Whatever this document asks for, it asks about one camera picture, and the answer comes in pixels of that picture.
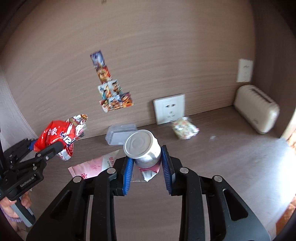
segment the white cylindrical container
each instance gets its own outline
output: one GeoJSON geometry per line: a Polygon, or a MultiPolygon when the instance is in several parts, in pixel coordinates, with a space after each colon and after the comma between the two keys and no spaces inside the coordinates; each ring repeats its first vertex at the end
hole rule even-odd
{"type": "Polygon", "coordinates": [[[141,168],[154,166],[161,154],[157,139],[148,130],[138,130],[131,134],[125,140],[123,150],[141,168]]]}

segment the crumpled snack wrapper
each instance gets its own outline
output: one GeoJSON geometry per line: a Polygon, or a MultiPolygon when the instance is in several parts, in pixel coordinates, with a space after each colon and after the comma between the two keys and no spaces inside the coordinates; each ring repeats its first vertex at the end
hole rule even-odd
{"type": "Polygon", "coordinates": [[[61,141],[64,149],[57,156],[64,161],[69,160],[73,155],[73,142],[84,136],[87,118],[87,115],[81,114],[66,121],[52,121],[35,141],[33,150],[39,152],[54,142],[61,141]]]}
{"type": "MultiPolygon", "coordinates": [[[[123,149],[116,150],[99,158],[95,158],[90,161],[78,164],[73,167],[69,167],[68,170],[72,177],[81,176],[83,179],[96,177],[102,171],[113,167],[116,159],[125,157],[123,149]]],[[[136,164],[133,167],[132,182],[148,182],[152,179],[158,172],[160,168],[160,161],[150,168],[139,168],[136,164]]]]}
{"type": "Polygon", "coordinates": [[[182,117],[173,121],[172,128],[179,139],[190,139],[199,132],[199,129],[190,123],[188,117],[182,117]]]}

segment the white wall socket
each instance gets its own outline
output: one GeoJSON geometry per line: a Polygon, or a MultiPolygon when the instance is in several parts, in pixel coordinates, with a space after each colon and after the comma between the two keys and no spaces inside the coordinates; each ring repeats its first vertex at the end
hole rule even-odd
{"type": "Polygon", "coordinates": [[[153,101],[158,125],[175,121],[184,116],[185,95],[174,95],[153,101]]]}
{"type": "Polygon", "coordinates": [[[253,73],[253,61],[239,59],[239,69],[237,73],[237,82],[250,82],[253,73]]]}

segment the can lid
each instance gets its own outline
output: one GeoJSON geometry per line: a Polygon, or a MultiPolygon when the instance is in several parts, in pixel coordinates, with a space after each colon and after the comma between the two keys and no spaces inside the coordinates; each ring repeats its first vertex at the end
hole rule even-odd
{"type": "Polygon", "coordinates": [[[138,159],[150,151],[153,138],[150,131],[138,130],[125,140],[123,150],[128,157],[138,159]]]}

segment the round metal pin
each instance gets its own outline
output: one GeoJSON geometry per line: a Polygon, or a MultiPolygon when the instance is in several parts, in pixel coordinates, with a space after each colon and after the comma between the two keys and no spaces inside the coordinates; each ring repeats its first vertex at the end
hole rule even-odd
{"type": "Polygon", "coordinates": [[[76,176],[73,178],[73,182],[78,183],[82,180],[82,177],[76,176]]]}
{"type": "Polygon", "coordinates": [[[216,176],[214,176],[214,180],[216,182],[222,182],[223,178],[221,176],[216,175],[216,176]]]}
{"type": "Polygon", "coordinates": [[[109,173],[109,174],[113,174],[115,172],[116,172],[116,169],[112,168],[112,167],[107,170],[107,173],[109,173]]]}
{"type": "Polygon", "coordinates": [[[181,167],[181,168],[180,168],[180,172],[186,174],[186,173],[189,172],[189,170],[188,170],[188,168],[186,168],[186,167],[181,167]]]}

